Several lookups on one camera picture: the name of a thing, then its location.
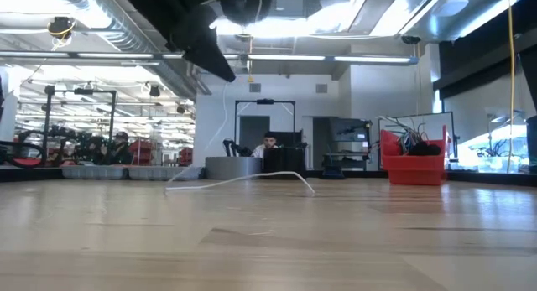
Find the person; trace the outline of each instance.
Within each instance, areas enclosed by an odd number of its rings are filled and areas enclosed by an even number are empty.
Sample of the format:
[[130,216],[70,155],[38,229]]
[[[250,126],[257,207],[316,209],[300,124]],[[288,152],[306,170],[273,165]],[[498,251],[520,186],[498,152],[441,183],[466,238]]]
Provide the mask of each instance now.
[[272,132],[266,132],[263,144],[257,146],[252,153],[252,157],[262,158],[266,148],[277,148],[276,135]]
[[108,148],[101,146],[101,153],[104,156],[103,164],[131,164],[133,155],[128,151],[128,135],[126,132],[119,132],[114,138],[112,151],[108,152]]

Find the ceiling vent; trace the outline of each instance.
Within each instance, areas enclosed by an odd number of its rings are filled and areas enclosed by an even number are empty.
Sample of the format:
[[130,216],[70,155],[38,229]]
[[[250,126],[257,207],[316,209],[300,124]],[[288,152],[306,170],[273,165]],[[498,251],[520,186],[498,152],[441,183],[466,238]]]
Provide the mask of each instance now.
[[315,87],[315,92],[317,94],[327,94],[328,93],[328,85],[327,84],[317,84]]
[[261,93],[261,84],[251,83],[250,93]]

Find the black monitor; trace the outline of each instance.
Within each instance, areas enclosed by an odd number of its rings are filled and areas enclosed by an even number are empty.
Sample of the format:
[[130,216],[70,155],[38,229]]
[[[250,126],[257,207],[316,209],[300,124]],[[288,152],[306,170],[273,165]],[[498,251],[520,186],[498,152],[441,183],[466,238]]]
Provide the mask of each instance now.
[[350,118],[330,118],[332,139],[335,142],[368,142],[371,121]]

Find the red plastic crate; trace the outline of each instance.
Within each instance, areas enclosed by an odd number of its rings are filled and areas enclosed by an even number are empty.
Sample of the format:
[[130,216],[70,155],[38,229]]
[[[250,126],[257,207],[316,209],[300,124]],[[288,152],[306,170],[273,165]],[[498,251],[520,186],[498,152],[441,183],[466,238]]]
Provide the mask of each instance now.
[[389,131],[380,133],[380,151],[383,169],[388,171],[389,182],[392,184],[441,185],[446,179],[446,165],[449,162],[451,142],[446,126],[443,127],[442,140],[426,141],[436,144],[441,153],[438,156],[401,155],[399,136]]

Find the air duct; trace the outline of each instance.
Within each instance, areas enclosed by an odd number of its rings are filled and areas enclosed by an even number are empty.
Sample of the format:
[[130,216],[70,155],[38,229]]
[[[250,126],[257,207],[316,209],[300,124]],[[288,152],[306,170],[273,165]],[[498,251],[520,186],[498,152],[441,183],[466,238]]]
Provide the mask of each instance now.
[[[63,0],[80,9],[87,11],[91,7],[99,7],[111,19],[112,24],[109,29],[121,30],[117,34],[98,34],[110,44],[128,53],[157,53],[157,47],[139,29],[136,23],[125,13],[115,0]],[[177,61],[179,71],[169,64],[168,60],[162,60],[160,65],[151,67],[155,74],[159,75],[162,81],[180,97],[196,100],[196,89],[198,86],[204,94],[211,94],[205,85],[199,85],[198,81],[190,80],[182,72],[186,72],[186,63],[183,60]]]

